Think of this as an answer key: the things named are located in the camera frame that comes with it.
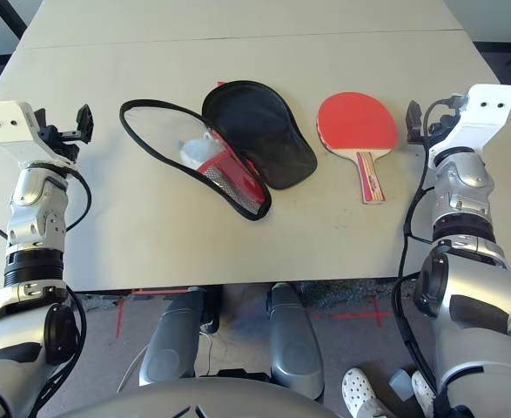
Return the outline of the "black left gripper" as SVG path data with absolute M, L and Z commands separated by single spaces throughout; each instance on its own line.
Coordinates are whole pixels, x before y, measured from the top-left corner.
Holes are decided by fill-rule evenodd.
M 37 124 L 40 128 L 38 136 L 58 156 L 68 159 L 71 163 L 77 161 L 79 147 L 77 141 L 90 143 L 94 128 L 91 108 L 84 104 L 77 112 L 77 129 L 75 131 L 60 132 L 56 126 L 46 126 L 46 112 L 44 108 L 34 111 Z

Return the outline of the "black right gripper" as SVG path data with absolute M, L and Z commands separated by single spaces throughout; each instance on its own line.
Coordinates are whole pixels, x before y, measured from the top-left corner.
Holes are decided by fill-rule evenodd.
M 406 113 L 407 142 L 409 144 L 422 144 L 424 140 L 426 142 L 443 141 L 455 127 L 455 116 L 442 115 L 439 121 L 429 123 L 428 115 L 426 115 L 423 136 L 421 115 L 420 105 L 411 100 Z

